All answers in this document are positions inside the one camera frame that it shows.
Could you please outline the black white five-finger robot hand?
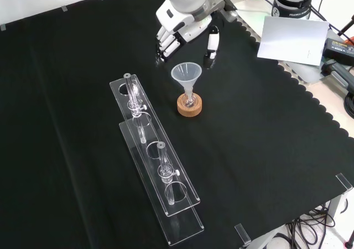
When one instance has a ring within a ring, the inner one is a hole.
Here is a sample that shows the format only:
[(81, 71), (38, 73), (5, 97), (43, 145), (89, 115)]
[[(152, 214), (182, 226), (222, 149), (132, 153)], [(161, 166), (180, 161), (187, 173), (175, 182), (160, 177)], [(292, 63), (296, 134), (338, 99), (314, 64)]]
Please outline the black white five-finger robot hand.
[(203, 67), (213, 67), (220, 42), (220, 31), (212, 25), (212, 15), (202, 20), (195, 20), (190, 13), (181, 13), (165, 0), (156, 12), (161, 27), (156, 34), (156, 52), (158, 59), (167, 62), (184, 45), (194, 42), (208, 32), (207, 50), (203, 59)]

